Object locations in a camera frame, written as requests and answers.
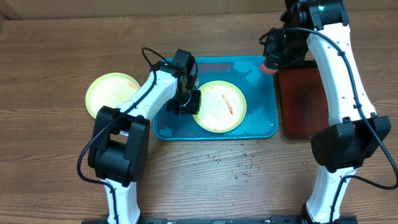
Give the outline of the red green sponge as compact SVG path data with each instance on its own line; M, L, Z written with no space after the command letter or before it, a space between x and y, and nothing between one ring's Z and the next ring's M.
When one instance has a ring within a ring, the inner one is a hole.
M259 69L266 74L275 74L279 70L278 66L275 63L268 60L263 61Z

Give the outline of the yellow plate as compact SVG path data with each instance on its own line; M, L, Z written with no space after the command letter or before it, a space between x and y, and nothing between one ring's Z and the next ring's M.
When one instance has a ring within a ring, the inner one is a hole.
M85 105L95 119L98 111L107 106L116 108L140 89L138 82L124 73L108 73L97 78L88 88Z
M237 128L246 115L247 103L242 91L234 84L216 80L198 88L200 109L193 119L212 133L226 133Z

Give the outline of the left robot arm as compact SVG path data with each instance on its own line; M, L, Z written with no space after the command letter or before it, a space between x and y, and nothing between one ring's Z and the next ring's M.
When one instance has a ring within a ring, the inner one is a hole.
M147 81L128 100L98 111L92 138L81 155L95 170L94 183L106 189L105 223L139 223L136 184L147 163L150 122L163 106L176 115L197 114L197 79L194 59L161 60L151 65Z

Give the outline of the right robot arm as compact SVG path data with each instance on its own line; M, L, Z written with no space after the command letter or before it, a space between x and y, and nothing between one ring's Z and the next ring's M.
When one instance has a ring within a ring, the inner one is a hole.
M317 177L297 223L356 223L340 205L357 170L376 149L384 149L391 130L370 102L351 48L349 17L343 1L286 1L283 26L263 34L261 70L276 73L301 65L311 52L320 72L329 126L312 137Z

